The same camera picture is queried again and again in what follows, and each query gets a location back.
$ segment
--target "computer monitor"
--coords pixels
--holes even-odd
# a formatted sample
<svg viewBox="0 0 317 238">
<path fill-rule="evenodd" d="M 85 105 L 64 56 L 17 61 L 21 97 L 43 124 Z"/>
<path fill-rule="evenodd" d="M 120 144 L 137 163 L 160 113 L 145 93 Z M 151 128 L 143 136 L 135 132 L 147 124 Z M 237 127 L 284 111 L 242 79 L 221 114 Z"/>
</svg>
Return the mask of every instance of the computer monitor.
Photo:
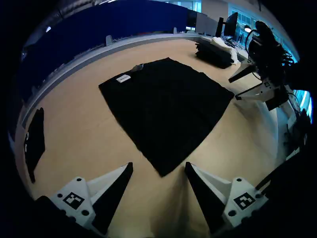
<svg viewBox="0 0 317 238">
<path fill-rule="evenodd" d="M 238 21 L 238 13 L 237 12 L 228 17 L 228 19 L 225 23 L 225 30 L 223 33 L 225 36 L 232 36 L 232 37 L 235 36 L 237 21 Z"/>
<path fill-rule="evenodd" d="M 221 31 L 222 31 L 222 25 L 225 25 L 224 35 L 225 36 L 235 36 L 235 31 L 237 27 L 237 21 L 238 21 L 238 13 L 234 13 L 231 16 L 228 17 L 227 21 L 224 22 L 223 18 L 220 17 L 218 21 L 218 26 L 216 30 L 216 37 L 221 37 Z"/>
</svg>

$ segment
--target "window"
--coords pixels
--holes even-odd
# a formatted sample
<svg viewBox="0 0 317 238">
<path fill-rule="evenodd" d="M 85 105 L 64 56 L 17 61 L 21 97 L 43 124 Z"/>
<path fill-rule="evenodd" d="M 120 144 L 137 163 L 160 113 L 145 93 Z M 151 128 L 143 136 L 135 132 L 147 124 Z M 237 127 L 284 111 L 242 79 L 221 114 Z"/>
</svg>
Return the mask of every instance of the window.
<svg viewBox="0 0 317 238">
<path fill-rule="evenodd" d="M 201 2 L 194 1 L 194 11 L 201 12 Z"/>
<path fill-rule="evenodd" d="M 251 19 L 249 17 L 246 17 L 246 23 L 250 26 L 251 25 Z"/>
<path fill-rule="evenodd" d="M 201 12 L 201 1 L 165 1 L 165 3 L 170 3 L 178 6 L 185 7 L 196 12 Z"/>
</svg>

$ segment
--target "black cable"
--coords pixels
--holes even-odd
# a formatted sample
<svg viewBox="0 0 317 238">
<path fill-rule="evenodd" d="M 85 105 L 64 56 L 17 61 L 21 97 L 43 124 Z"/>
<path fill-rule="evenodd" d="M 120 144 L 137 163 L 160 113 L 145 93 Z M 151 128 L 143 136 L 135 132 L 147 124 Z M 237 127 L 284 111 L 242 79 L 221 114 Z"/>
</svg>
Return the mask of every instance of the black cable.
<svg viewBox="0 0 317 238">
<path fill-rule="evenodd" d="M 296 98 L 296 100 L 297 100 L 297 102 L 298 102 L 298 105 L 300 106 L 300 101 L 298 100 L 298 98 L 296 97 L 295 94 L 293 94 L 292 92 L 287 92 L 287 94 L 293 95 L 293 96 Z"/>
<path fill-rule="evenodd" d="M 261 80 L 261 79 L 259 79 L 253 72 L 252 72 L 252 74 L 253 74 L 258 80 Z"/>
<path fill-rule="evenodd" d="M 249 36 L 252 34 L 252 32 L 256 32 L 256 30 L 255 30 L 255 29 L 251 30 L 251 31 L 249 32 L 249 34 L 247 35 L 246 39 L 245 39 L 245 50 L 246 50 L 246 52 L 247 52 L 248 54 L 249 54 L 249 51 L 248 51 L 248 49 L 247 49 L 247 47 L 246 47 L 246 44 L 247 44 L 248 38 L 249 38 Z"/>
</svg>

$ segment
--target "black cloth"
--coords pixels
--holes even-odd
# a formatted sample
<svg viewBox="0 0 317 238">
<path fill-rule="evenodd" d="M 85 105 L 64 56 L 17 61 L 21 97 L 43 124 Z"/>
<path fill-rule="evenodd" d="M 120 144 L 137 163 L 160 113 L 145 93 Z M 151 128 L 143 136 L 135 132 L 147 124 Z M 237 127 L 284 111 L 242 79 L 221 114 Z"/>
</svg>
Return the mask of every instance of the black cloth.
<svg viewBox="0 0 317 238">
<path fill-rule="evenodd" d="M 231 59 L 231 54 L 229 52 L 224 51 L 213 44 L 206 42 L 197 43 L 196 48 L 198 49 L 196 56 L 199 59 L 218 68 L 226 69 L 234 62 L 233 59 Z"/>
<path fill-rule="evenodd" d="M 25 163 L 32 183 L 35 183 L 34 170 L 45 151 L 44 109 L 36 110 L 24 139 Z"/>
<path fill-rule="evenodd" d="M 118 123 L 165 176 L 211 132 L 234 94 L 170 58 L 132 71 L 99 89 Z M 116 79 L 125 74 L 131 78 L 119 83 Z"/>
</svg>

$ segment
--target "desk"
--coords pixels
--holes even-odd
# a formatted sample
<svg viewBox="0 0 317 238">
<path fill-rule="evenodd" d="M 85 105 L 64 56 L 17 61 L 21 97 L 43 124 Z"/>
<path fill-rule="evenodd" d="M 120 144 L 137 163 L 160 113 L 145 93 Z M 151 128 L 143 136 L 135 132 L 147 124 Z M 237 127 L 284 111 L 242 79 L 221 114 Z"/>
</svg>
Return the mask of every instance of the desk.
<svg viewBox="0 0 317 238">
<path fill-rule="evenodd" d="M 261 102 L 233 99 L 200 146 L 161 178 L 118 125 L 98 89 L 100 83 L 137 64 L 166 57 L 204 72 L 234 93 L 258 84 L 253 75 L 230 84 L 228 78 L 239 64 L 219 69 L 199 60 L 195 52 L 195 42 L 189 40 L 140 45 L 101 58 L 59 83 L 37 105 L 45 111 L 46 151 L 34 172 L 36 183 L 28 181 L 32 196 L 50 196 L 75 176 L 91 180 L 133 162 L 134 173 L 110 224 L 110 237 L 209 237 L 184 173 L 185 163 L 227 180 L 241 176 L 257 185 L 275 168 L 276 111 L 267 111 Z M 17 160 L 23 159 L 24 136 L 18 125 Z"/>
</svg>

